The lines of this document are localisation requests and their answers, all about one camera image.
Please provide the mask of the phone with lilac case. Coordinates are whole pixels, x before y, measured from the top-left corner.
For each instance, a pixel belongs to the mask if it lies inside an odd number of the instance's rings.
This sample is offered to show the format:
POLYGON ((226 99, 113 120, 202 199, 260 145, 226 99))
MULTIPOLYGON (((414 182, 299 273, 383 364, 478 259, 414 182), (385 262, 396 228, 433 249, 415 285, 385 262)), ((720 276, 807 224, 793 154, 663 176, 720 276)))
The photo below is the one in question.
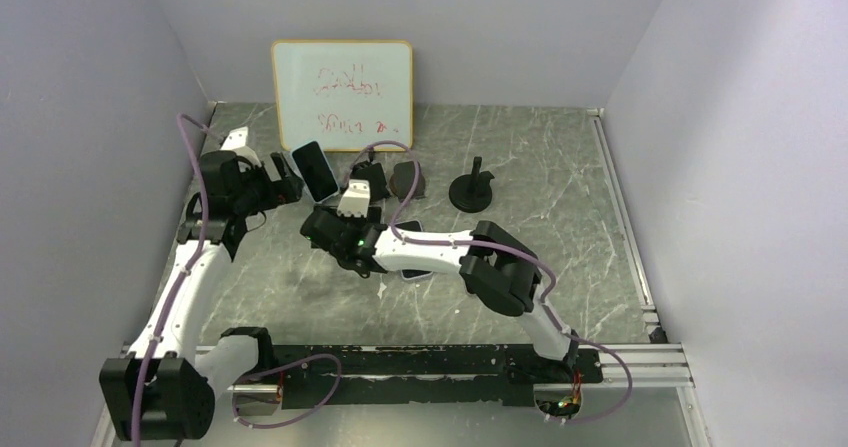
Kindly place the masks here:
MULTIPOLYGON (((423 232, 424 228, 422 223, 419 220, 409 220, 404 222, 399 222, 396 224, 396 227, 400 230, 406 230, 411 232, 423 232)), ((431 277, 433 273, 431 271, 423 271, 423 270, 415 270, 415 269, 404 269, 400 271, 400 277, 404 281, 413 282, 419 281, 422 279, 426 279, 431 277)))

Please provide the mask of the phone with blue case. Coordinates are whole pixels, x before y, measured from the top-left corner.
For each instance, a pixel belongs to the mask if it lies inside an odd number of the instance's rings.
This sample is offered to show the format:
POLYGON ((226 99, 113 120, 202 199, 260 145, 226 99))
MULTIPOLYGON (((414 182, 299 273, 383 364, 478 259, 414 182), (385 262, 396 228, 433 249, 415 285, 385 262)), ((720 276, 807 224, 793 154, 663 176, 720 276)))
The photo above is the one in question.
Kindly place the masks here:
POLYGON ((291 157, 315 203, 322 203, 339 192, 334 171, 317 141, 295 148, 291 157))

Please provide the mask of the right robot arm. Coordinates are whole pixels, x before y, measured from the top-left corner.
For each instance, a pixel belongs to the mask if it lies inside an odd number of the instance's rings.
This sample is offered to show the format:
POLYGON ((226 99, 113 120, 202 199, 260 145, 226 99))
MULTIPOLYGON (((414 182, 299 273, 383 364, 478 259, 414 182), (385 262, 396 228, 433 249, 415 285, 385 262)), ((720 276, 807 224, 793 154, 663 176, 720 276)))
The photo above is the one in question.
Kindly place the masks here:
POLYGON ((480 221, 457 232, 423 232, 317 209, 300 234, 362 278, 404 270, 456 274, 488 310, 517 320, 548 379, 565 380, 578 366, 576 334, 548 300, 554 273, 494 222, 480 221))

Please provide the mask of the black round base phone holder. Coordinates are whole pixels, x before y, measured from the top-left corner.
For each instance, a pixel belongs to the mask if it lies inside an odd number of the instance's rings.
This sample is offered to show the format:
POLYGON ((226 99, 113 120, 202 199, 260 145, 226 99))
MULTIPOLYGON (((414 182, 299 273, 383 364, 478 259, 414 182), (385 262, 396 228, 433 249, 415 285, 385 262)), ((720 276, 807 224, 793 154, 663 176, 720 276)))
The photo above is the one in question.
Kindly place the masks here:
POLYGON ((495 176, 482 169, 482 161, 481 156, 475 156, 471 172, 455 178, 449 187, 449 201, 461 212, 482 212, 493 201, 491 182, 495 176))

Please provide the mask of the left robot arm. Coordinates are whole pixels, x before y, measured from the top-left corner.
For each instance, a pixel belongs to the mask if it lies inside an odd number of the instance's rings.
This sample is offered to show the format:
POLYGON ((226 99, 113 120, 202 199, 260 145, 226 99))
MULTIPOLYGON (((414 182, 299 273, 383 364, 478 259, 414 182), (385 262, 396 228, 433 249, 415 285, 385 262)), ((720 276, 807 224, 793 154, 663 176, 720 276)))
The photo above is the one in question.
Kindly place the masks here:
POLYGON ((226 270, 248 232, 247 220, 300 200, 304 182, 284 156, 270 156, 280 177, 247 153, 218 150, 195 159, 197 192, 178 229, 166 286, 125 354, 105 360, 99 383, 117 437, 200 439, 217 399, 246 377, 261 383, 279 362, 264 327, 231 327, 211 351, 197 353, 200 332, 226 270))

